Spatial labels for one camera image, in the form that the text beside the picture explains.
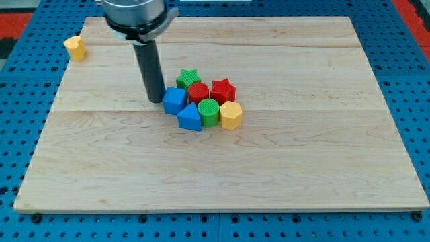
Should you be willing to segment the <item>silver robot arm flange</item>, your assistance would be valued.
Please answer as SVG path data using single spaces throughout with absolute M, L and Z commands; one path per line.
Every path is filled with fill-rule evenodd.
M 135 45 L 155 40 L 179 16 L 165 0 L 101 0 L 101 6 L 114 35 Z

